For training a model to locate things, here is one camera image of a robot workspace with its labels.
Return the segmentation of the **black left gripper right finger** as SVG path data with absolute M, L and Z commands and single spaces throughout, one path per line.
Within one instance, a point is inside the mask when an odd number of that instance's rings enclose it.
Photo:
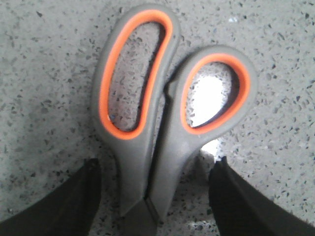
M 287 212 L 240 177 L 224 156 L 209 174 L 209 205 L 222 236 L 313 236 L 314 226 Z

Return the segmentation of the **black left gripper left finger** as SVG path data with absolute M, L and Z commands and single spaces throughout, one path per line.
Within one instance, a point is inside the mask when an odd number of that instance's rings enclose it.
M 1 222 L 2 236 L 87 236 L 101 199 L 101 168 L 97 159 L 42 200 Z

